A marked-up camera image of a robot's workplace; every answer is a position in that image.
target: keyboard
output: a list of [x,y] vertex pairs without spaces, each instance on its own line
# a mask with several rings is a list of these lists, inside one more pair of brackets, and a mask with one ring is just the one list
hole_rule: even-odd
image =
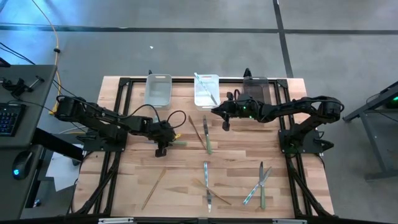
[[0,137],[13,137],[17,132],[26,105],[0,103]]

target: gray floor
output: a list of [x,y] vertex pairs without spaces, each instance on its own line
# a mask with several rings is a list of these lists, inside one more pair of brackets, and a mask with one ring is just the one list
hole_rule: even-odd
[[[37,2],[54,24],[65,26],[277,28],[271,0]],[[280,0],[279,4],[286,29],[398,29],[395,0]],[[8,1],[0,22],[47,25],[29,0]],[[148,69],[171,75],[240,77],[249,67],[255,75],[286,77],[278,34],[60,32],[59,36],[63,86],[88,101],[97,100],[103,76],[146,75]],[[286,39],[294,77],[305,79],[309,96],[341,100],[346,105],[344,115],[397,81],[398,35],[291,34]],[[2,30],[0,41],[36,63],[53,63],[52,32]],[[3,51],[0,57],[25,64]],[[46,106],[52,107],[55,95],[52,89]],[[375,119],[381,122],[396,127],[392,121]],[[53,133],[72,127],[47,112],[39,126]],[[326,131],[324,138],[335,143],[325,153],[335,213],[398,223],[398,179],[363,179],[379,167],[359,120],[321,129]],[[55,193],[49,186],[40,188],[43,207],[24,212],[25,217],[64,214],[71,190]]]

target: wooden table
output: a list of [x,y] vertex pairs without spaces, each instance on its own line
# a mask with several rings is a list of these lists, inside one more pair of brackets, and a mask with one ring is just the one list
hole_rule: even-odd
[[[113,108],[120,77],[104,77],[98,104]],[[291,99],[306,96],[304,80],[287,79]],[[226,99],[227,91],[241,89],[238,84],[220,84],[220,98]],[[129,112],[144,104],[145,83],[133,86]],[[194,129],[187,121],[175,130],[182,134],[178,139],[187,141],[187,146],[169,148],[167,156],[156,158],[157,145],[145,143],[142,136],[129,135],[126,150],[122,153],[119,165],[112,216],[122,217],[212,217],[212,218],[293,218],[293,206],[285,157],[280,152],[277,132],[279,121],[261,124],[251,119],[232,119],[231,130],[223,131],[223,120],[209,111],[198,111],[193,103],[192,83],[173,83],[172,104],[168,111],[159,111],[161,119],[167,119],[175,110],[184,110],[190,115],[204,137],[203,115],[208,120],[209,135],[213,147],[208,155],[199,142]],[[137,115],[153,116],[150,108],[143,108]],[[295,114],[296,123],[308,115]],[[172,116],[170,123],[175,126],[182,122],[182,115]],[[83,163],[78,179],[74,206],[79,209],[98,185],[103,152],[92,153]],[[204,182],[203,162],[208,162],[209,185],[232,205],[213,198],[211,213],[208,213],[206,190],[195,185],[193,179]],[[259,165],[264,161],[264,169],[273,170],[266,181],[267,208],[261,210],[260,191],[244,206],[243,200],[259,180]],[[308,188],[325,210],[333,213],[330,193],[322,162],[314,155],[303,154],[303,164]],[[167,171],[158,184],[145,209],[142,204],[162,169]],[[104,191],[103,205],[107,196]],[[301,191],[298,191],[300,208],[304,212]]]

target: wooden stick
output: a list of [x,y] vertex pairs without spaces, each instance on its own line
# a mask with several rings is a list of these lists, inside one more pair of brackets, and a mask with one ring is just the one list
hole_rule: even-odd
[[191,118],[190,115],[188,115],[188,121],[189,121],[189,123],[192,124],[192,126],[193,126],[195,132],[197,133],[197,136],[198,136],[198,138],[199,138],[199,140],[200,140],[200,142],[201,142],[201,145],[202,145],[202,146],[205,148],[205,150],[207,151],[207,148],[206,148],[206,146],[205,146],[205,142],[204,142],[203,139],[200,137],[200,134],[198,133],[197,128],[196,128],[195,125],[193,124],[193,121],[192,121],[192,118]]
[[200,184],[202,187],[206,188],[207,190],[210,191],[210,193],[212,193],[213,195],[215,195],[216,197],[218,197],[219,199],[221,199],[222,201],[224,201],[225,203],[227,203],[228,205],[232,205],[231,203],[229,203],[227,200],[223,199],[220,195],[218,195],[216,192],[214,192],[213,190],[211,190],[210,188],[206,187],[206,185],[204,185],[200,180],[198,179],[194,179],[193,181],[195,181],[197,184]]
[[164,174],[166,173],[166,170],[167,170],[166,167],[164,167],[164,168],[163,168],[163,171],[162,171],[162,173],[160,174],[159,178],[157,179],[157,181],[156,181],[154,187],[153,187],[152,190],[149,192],[149,195],[148,195],[148,197],[146,198],[146,200],[145,200],[143,206],[141,207],[141,210],[143,210],[143,209],[145,208],[145,206],[147,205],[147,203],[148,203],[148,201],[149,201],[149,199],[150,199],[150,196],[152,196],[152,193],[154,193],[154,191],[155,191],[155,189],[156,189],[156,187],[157,187],[157,184],[160,182],[161,178],[162,178],[162,177],[164,176]]

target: white container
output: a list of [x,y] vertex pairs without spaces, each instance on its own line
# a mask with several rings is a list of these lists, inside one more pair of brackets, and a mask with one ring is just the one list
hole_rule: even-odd
[[220,105],[220,86],[218,75],[198,75],[200,80],[206,86],[207,90],[213,95],[217,104],[215,105],[210,95],[205,91],[203,86],[194,78],[195,105],[200,111],[209,111]]
[[157,110],[168,110],[172,98],[172,76],[168,74],[148,75],[145,85],[144,103]]

